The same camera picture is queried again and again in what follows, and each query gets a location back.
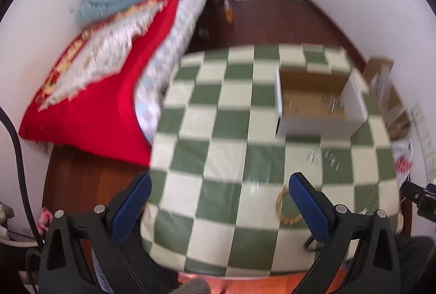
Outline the clear plastic packaging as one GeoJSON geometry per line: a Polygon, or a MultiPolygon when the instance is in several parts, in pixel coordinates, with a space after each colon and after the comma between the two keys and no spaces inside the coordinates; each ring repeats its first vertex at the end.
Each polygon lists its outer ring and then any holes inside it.
{"type": "Polygon", "coordinates": [[[395,88],[390,71],[389,66],[382,65],[370,81],[371,93],[382,112],[390,110],[395,105],[395,88]]]}

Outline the orange drink bottle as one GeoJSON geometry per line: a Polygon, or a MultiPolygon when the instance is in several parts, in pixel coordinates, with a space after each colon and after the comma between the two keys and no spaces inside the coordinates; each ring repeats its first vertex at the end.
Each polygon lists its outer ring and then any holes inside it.
{"type": "Polygon", "coordinates": [[[224,12],[225,12],[225,19],[228,24],[232,24],[234,22],[234,17],[230,5],[229,0],[224,0],[224,12]]]}

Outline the red floral bed quilt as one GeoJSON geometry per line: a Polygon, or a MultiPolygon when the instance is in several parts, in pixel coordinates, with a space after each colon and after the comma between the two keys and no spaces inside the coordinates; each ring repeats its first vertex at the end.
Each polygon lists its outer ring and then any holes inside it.
{"type": "Polygon", "coordinates": [[[19,136],[147,166],[152,143],[137,122],[134,92],[178,1],[145,0],[86,27],[35,93],[19,136]]]}

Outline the checkered mattress sheet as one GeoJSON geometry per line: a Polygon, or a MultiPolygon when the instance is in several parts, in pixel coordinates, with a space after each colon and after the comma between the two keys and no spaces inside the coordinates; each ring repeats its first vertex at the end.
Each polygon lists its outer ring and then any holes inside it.
{"type": "Polygon", "coordinates": [[[196,23],[207,0],[179,0],[168,35],[153,53],[135,87],[134,106],[137,122],[152,143],[162,114],[165,91],[171,73],[188,48],[196,23]]]}

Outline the white cardboard jewelry box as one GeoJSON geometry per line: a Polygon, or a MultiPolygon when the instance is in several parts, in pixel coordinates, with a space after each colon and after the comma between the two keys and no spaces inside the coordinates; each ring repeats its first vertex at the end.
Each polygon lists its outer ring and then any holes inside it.
{"type": "Polygon", "coordinates": [[[275,76],[276,134],[280,136],[350,139],[369,116],[352,74],[278,68],[275,76]],[[330,114],[324,94],[339,95],[345,111],[330,114]]]}

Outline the white power strip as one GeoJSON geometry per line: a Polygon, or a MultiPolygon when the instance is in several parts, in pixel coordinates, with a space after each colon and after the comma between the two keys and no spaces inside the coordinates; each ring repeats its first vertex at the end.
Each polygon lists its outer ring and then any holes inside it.
{"type": "Polygon", "coordinates": [[[432,140],[430,129],[419,103],[413,106],[411,117],[422,151],[427,180],[433,182],[435,179],[435,143],[432,140]]]}

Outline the white plastic bag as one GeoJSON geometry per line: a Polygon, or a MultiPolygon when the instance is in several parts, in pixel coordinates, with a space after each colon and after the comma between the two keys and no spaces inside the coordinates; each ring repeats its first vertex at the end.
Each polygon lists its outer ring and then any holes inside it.
{"type": "Polygon", "coordinates": [[[412,141],[410,139],[392,141],[391,150],[398,186],[401,186],[407,180],[413,165],[412,141]]]}

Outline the brown cardboard box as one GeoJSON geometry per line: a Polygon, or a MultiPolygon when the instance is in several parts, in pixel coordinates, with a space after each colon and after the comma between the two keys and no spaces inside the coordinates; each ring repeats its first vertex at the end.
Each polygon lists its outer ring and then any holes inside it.
{"type": "Polygon", "coordinates": [[[406,106],[391,79],[393,65],[391,59],[371,57],[363,70],[391,141],[406,138],[411,129],[406,106]]]}

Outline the pink slipper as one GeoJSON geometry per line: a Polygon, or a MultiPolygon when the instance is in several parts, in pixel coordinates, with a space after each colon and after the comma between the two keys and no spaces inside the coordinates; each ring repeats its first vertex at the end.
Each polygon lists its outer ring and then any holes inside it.
{"type": "Polygon", "coordinates": [[[49,231],[50,223],[53,220],[53,214],[46,207],[43,207],[39,220],[36,224],[38,233],[42,236],[49,231]]]}

